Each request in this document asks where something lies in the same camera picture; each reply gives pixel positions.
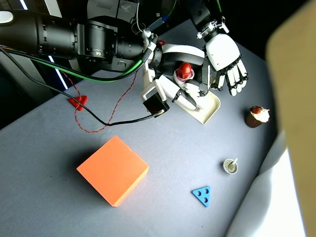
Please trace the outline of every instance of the orange cube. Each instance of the orange cube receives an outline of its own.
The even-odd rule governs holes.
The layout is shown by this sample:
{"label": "orange cube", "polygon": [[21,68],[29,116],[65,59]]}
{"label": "orange cube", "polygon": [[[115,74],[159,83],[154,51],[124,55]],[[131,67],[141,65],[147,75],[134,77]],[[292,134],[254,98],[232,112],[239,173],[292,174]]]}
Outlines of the orange cube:
{"label": "orange cube", "polygon": [[149,165],[117,136],[77,168],[111,206],[119,206],[148,169]]}

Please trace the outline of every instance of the gray table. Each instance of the gray table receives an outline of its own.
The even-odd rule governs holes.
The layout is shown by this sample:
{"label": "gray table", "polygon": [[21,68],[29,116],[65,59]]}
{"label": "gray table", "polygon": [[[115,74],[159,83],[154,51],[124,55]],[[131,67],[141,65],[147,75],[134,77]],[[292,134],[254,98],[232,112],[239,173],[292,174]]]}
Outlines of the gray table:
{"label": "gray table", "polygon": [[[200,46],[195,32],[188,31],[195,29],[185,22],[173,30],[178,39],[171,33],[161,38]],[[74,108],[59,95],[1,130],[0,236],[223,236],[277,132],[267,65],[240,49],[251,79],[236,98],[227,87],[215,91],[222,107],[206,125],[169,103],[170,110],[159,118],[88,134],[78,128]],[[78,87],[89,96],[88,106],[107,119],[131,80],[82,81]],[[115,121],[147,115],[141,91],[140,73]],[[73,88],[68,92],[76,95]],[[251,129],[244,124],[244,114],[254,105],[270,108],[272,120]],[[86,128],[100,127],[86,112],[79,119]],[[147,177],[118,208],[107,204],[76,171],[114,135],[150,165]],[[239,159],[238,174],[222,170],[227,158]],[[212,188],[209,208],[191,194],[207,185]]]}

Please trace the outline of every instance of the white cloth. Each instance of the white cloth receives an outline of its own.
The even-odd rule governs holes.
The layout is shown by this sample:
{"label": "white cloth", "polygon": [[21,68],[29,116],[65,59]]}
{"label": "white cloth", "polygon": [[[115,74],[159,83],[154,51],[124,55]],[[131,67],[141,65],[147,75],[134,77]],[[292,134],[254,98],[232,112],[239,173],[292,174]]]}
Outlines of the white cloth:
{"label": "white cloth", "polygon": [[304,237],[285,134],[271,147],[226,237]]}

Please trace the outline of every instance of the red triangle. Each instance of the red triangle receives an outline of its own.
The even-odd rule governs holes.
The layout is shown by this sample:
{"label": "red triangle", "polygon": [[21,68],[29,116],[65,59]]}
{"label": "red triangle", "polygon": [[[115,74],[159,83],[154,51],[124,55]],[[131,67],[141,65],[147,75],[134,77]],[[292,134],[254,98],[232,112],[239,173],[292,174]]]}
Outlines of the red triangle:
{"label": "red triangle", "polygon": [[[86,95],[82,95],[82,96],[75,97],[75,99],[80,101],[80,103],[82,103],[83,105],[85,105],[87,103],[88,97]],[[78,103],[76,101],[74,101],[73,99],[68,99],[68,101],[75,108],[78,106]],[[79,107],[77,108],[77,110],[79,110],[79,111],[81,111],[82,109],[83,109],[83,107],[81,105],[79,105]]]}

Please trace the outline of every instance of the chocolate cupcake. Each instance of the chocolate cupcake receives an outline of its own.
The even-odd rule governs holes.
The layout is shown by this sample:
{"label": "chocolate cupcake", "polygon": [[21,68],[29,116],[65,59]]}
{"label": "chocolate cupcake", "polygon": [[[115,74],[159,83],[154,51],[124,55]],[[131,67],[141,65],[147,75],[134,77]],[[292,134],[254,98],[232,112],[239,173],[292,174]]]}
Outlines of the chocolate cupcake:
{"label": "chocolate cupcake", "polygon": [[254,128],[264,122],[268,122],[270,118],[269,110],[260,106],[254,106],[250,109],[249,114],[245,119],[245,123],[248,127]]}

